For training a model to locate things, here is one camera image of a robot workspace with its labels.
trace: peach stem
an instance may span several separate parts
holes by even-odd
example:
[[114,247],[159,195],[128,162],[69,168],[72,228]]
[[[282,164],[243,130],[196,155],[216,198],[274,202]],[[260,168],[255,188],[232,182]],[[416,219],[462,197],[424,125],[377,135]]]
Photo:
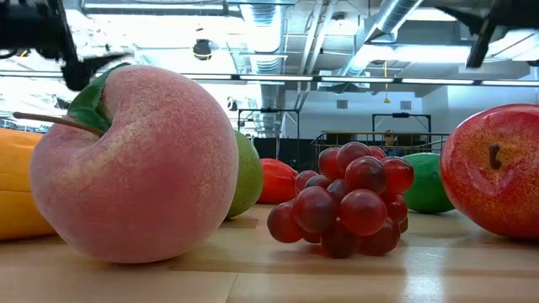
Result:
[[14,112],[13,117],[17,119],[51,122],[51,123],[57,123],[60,125],[71,126],[71,127],[78,128],[79,130],[89,131],[99,137],[104,135],[104,132],[102,130],[98,130],[92,126],[86,126],[75,121],[70,121],[63,118],[51,117],[51,116],[43,115],[43,114],[28,114],[28,113]]
[[496,157],[498,156],[499,145],[498,143],[493,143],[488,148],[488,158],[490,160],[490,167],[492,169],[499,169],[502,167],[502,162],[500,162]]

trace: wooden table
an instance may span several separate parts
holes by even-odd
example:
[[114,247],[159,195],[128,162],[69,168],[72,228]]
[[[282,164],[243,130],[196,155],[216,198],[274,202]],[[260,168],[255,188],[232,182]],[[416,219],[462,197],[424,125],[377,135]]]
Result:
[[256,206],[204,246],[149,265],[100,263],[56,237],[1,242],[0,302],[539,302],[539,246],[457,212],[410,214],[386,257],[333,260],[305,242],[274,241],[270,209]]

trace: grape bunch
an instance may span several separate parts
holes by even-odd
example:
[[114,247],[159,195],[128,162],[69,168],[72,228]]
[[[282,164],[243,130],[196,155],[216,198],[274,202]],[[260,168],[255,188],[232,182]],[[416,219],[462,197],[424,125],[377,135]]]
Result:
[[331,258],[382,256],[397,247],[408,229],[403,194],[414,182],[414,168],[359,142],[324,150],[318,167],[322,174],[300,173],[296,198],[270,212],[271,236],[320,244]]

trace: green leaf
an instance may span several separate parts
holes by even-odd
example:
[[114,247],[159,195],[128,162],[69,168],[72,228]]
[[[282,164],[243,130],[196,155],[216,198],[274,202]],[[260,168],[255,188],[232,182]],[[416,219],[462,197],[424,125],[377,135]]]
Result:
[[107,131],[111,122],[106,116],[101,95],[103,94],[104,84],[110,72],[116,68],[130,65],[122,63],[110,68],[103,75],[95,78],[69,105],[67,115],[72,116],[75,120],[83,125],[92,126],[102,131]]

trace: green lime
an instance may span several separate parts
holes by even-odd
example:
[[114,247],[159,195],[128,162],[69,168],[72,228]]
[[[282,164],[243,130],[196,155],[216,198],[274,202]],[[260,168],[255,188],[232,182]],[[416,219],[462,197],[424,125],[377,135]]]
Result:
[[236,192],[227,218],[240,215],[253,207],[262,193],[263,175],[259,154],[246,136],[237,130],[235,132],[239,167]]
[[454,210],[441,184],[440,155],[423,152],[403,157],[414,167],[414,185],[404,194],[408,208],[423,214]]

